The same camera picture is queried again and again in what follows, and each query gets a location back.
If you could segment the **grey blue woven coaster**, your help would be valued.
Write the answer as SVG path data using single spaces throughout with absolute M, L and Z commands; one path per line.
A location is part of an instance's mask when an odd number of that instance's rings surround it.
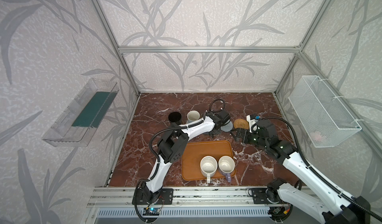
M 225 125 L 220 127 L 222 132 L 230 132 L 233 129 L 232 121 L 228 121 Z

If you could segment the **tan rattan coaster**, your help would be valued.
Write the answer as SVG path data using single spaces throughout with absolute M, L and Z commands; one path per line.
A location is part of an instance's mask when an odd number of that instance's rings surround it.
M 235 129 L 238 129 L 238 128 L 242 128 L 242 129 L 247 129 L 249 130 L 250 129 L 250 125 L 249 125 L 249 122 L 245 119 L 236 119 L 233 123 L 233 126 Z

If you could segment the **light blue mug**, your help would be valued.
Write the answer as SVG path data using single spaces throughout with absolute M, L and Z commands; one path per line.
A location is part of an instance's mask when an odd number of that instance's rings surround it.
M 194 111 L 194 110 L 189 111 L 187 113 L 187 123 L 197 121 L 200 119 L 200 117 L 201 117 L 201 115 L 198 111 Z

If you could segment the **white lilac-handled mug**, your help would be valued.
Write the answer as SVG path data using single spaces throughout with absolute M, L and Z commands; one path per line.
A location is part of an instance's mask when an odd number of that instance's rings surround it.
M 231 183 L 231 175 L 235 170 L 235 162 L 230 156 L 222 156 L 218 161 L 218 168 L 221 175 Z

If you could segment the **black mug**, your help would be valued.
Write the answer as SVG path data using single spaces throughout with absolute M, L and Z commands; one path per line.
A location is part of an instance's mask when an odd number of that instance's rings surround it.
M 182 124 L 182 114 L 180 112 L 171 112 L 168 115 L 168 120 L 170 123 L 175 123 L 177 125 Z

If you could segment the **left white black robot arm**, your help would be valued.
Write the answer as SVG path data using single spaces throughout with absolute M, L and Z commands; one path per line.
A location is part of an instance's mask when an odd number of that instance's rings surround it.
M 171 165 L 182 157 L 188 142 L 201 134 L 216 131 L 229 122 L 230 115 L 225 107 L 223 99 L 215 99 L 198 120 L 181 125 L 172 123 L 152 136 L 149 149 L 156 162 L 149 177 L 137 182 L 132 204 L 151 205 L 158 201 Z

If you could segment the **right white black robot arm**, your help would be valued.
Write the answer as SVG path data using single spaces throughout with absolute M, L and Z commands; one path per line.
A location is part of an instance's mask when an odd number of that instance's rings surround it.
M 280 140 L 270 120 L 270 117 L 260 119 L 249 129 L 236 127 L 231 135 L 236 141 L 252 144 L 265 151 L 317 196 L 313 198 L 298 187 L 276 179 L 268 185 L 271 202 L 283 201 L 296 206 L 321 224 L 369 224 L 371 218 L 382 220 L 371 210 L 365 198 L 354 197 L 316 170 L 299 151 L 298 141 L 291 144 L 287 140 Z

